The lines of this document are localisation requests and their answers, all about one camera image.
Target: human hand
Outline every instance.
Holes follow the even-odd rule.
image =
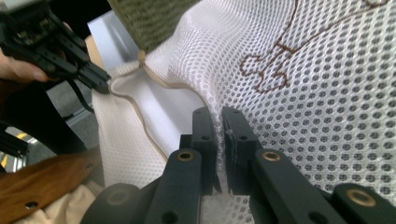
[[[39,67],[31,63],[7,57],[1,52],[0,79],[11,80],[21,83],[31,82],[34,80],[40,82],[47,82],[49,80],[46,73]]]

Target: brown embroidery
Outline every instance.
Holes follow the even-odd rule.
[[[389,0],[384,0],[381,2],[375,2],[375,3],[370,0],[362,0],[362,1],[368,5],[367,9],[364,9],[362,11],[356,11],[354,13],[350,13],[349,15],[346,15],[345,17],[339,19],[338,21],[330,23],[326,28],[320,29],[316,34],[311,35],[304,43],[302,43],[301,46],[294,49],[293,47],[289,47],[285,44],[282,44],[281,42],[282,42],[283,37],[286,35],[286,33],[291,29],[291,26],[294,22],[296,15],[297,15],[297,10],[298,10],[298,7],[300,4],[299,4],[299,0],[295,0],[294,10],[290,17],[290,22],[289,22],[287,28],[285,29],[285,31],[282,33],[282,35],[279,37],[279,39],[275,42],[273,48],[270,50],[270,52],[268,54],[266,54],[265,56],[249,54],[242,60],[242,62],[239,65],[239,70],[241,71],[242,76],[248,77],[248,76],[252,76],[252,75],[258,75],[261,78],[261,81],[254,89],[257,93],[261,93],[261,94],[265,94],[270,91],[281,90],[285,87],[288,87],[290,85],[288,75],[284,72],[280,72],[280,69],[283,67],[283,64],[291,58],[291,56],[293,56],[296,52],[298,52],[304,46],[309,44],[315,38],[319,37],[320,35],[322,35],[323,33],[327,32],[327,31],[329,31],[334,26],[340,24],[342,21],[345,21],[353,16],[362,14],[362,13],[372,10],[374,8],[382,7],[389,2]],[[276,53],[276,55],[273,56],[272,54],[274,54],[274,52],[276,51],[277,48],[280,48],[281,50],[278,53]],[[289,55],[287,55],[283,60],[280,59],[282,61],[280,62],[279,65],[275,65],[274,63],[277,60],[279,60],[278,58],[280,56],[282,56],[282,54],[284,54],[284,53],[288,53]],[[269,61],[268,64],[262,68],[260,65],[262,63],[265,63],[266,61]],[[276,70],[272,75],[267,77],[265,75],[265,73],[267,72],[267,69],[270,66],[276,66]],[[279,79],[281,79],[281,82],[279,85],[276,85],[274,87],[270,86],[269,88],[265,87],[265,84],[268,82],[268,80],[276,81]]]

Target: gray floor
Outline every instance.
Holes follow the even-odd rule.
[[[91,90],[77,81],[88,104],[91,104]],[[96,117],[93,113],[85,110],[79,102],[77,96],[67,82],[61,83],[48,91],[49,98],[64,118],[68,117],[66,123],[76,133],[76,135],[84,142],[87,148],[99,145],[98,125]],[[8,128],[9,133],[18,135],[21,131]],[[46,158],[55,156],[55,154],[40,142],[32,139],[30,136],[24,137],[23,140],[29,143],[28,154],[25,158],[26,164],[35,164]],[[12,171],[15,163],[21,161],[10,158],[7,163],[7,170]]]

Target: green woven fabric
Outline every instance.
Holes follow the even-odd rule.
[[[136,45],[157,48],[175,31],[183,13],[198,0],[107,0]]]

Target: brown stitching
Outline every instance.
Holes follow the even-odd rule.
[[[323,33],[329,31],[330,29],[332,29],[335,25],[338,25],[338,24],[340,24],[341,22],[346,21],[347,19],[349,19],[349,18],[351,18],[351,17],[354,17],[354,16],[356,16],[356,15],[363,14],[363,13],[365,13],[365,12],[368,12],[368,11],[370,11],[370,10],[376,8],[376,7],[382,7],[382,6],[384,6],[385,4],[387,4],[387,3],[389,2],[389,0],[386,0],[386,1],[385,1],[384,3],[382,3],[382,4],[372,4],[372,3],[370,3],[368,0],[362,0],[362,1],[364,1],[364,2],[369,6],[368,9],[363,10],[363,11],[357,11],[357,12],[355,12],[355,13],[352,13],[352,14],[348,15],[348,16],[345,16],[344,18],[340,19],[340,20],[337,21],[337,22],[331,23],[327,28],[321,30],[320,32],[318,32],[318,33],[315,34],[315,35],[312,35],[312,36],[311,36],[308,40],[306,40],[305,43],[303,43],[299,48],[297,48],[297,49],[292,49],[292,48],[289,48],[289,47],[287,47],[287,46],[285,46],[285,45],[280,44],[280,41],[281,41],[281,39],[283,38],[283,36],[286,34],[286,32],[289,30],[289,28],[292,26],[292,23],[293,23],[293,21],[294,21],[295,15],[296,15],[296,13],[297,13],[299,2],[298,2],[298,0],[295,0],[295,8],[294,8],[294,10],[293,10],[293,14],[292,14],[292,16],[291,16],[291,20],[290,20],[290,23],[289,23],[288,27],[287,27],[286,30],[283,32],[283,34],[280,36],[280,38],[276,41],[276,43],[275,43],[274,47],[271,49],[270,53],[268,53],[263,59],[265,59],[266,57],[268,57],[269,55],[271,55],[271,53],[273,52],[273,50],[274,50],[276,47],[282,48],[281,52],[278,53],[278,54],[268,63],[268,65],[265,66],[265,68],[264,68],[262,71],[253,71],[253,72],[251,72],[251,73],[247,73],[247,72],[244,70],[244,68],[243,68],[243,66],[245,65],[245,62],[248,60],[248,58],[249,58],[249,57],[255,57],[255,58],[257,58],[256,62],[258,62],[258,63],[259,63],[259,62],[262,62],[263,59],[260,60],[260,57],[261,57],[260,55],[255,55],[255,56],[253,56],[253,55],[248,55],[248,56],[246,56],[246,57],[244,58],[244,60],[240,63],[239,70],[241,71],[242,75],[245,76],[245,77],[246,77],[246,76],[250,76],[250,75],[252,75],[252,74],[254,74],[254,73],[258,73],[258,74],[259,74],[259,76],[261,77],[262,80],[261,80],[261,82],[255,87],[255,91],[258,92],[258,93],[264,94],[264,93],[267,93],[267,92],[269,92],[269,91],[274,91],[274,90],[276,90],[276,89],[281,90],[282,88],[288,87],[290,84],[289,84],[289,80],[288,80],[288,78],[287,78],[287,74],[286,74],[286,73],[278,73],[278,71],[283,67],[284,62],[287,61],[287,60],[289,60],[289,59],[291,58],[291,56],[294,55],[294,53],[298,52],[300,49],[302,49],[304,46],[306,46],[308,43],[310,43],[313,39],[317,38],[318,36],[320,36],[320,35],[322,35]],[[280,86],[277,86],[277,87],[274,87],[274,88],[271,88],[271,89],[269,89],[269,90],[259,91],[260,85],[261,85],[261,84],[264,82],[264,80],[265,80],[265,78],[264,78],[264,72],[265,72],[265,70],[266,70],[266,69],[276,60],[276,58],[277,58],[281,53],[283,53],[285,50],[287,50],[287,51],[290,52],[289,57],[287,57],[286,59],[283,60],[283,62],[282,62],[282,63],[278,66],[278,68],[276,69],[275,73],[272,75],[272,77],[279,77],[280,74],[281,74],[281,76],[284,78],[284,84],[282,84],[282,85],[280,85]]]

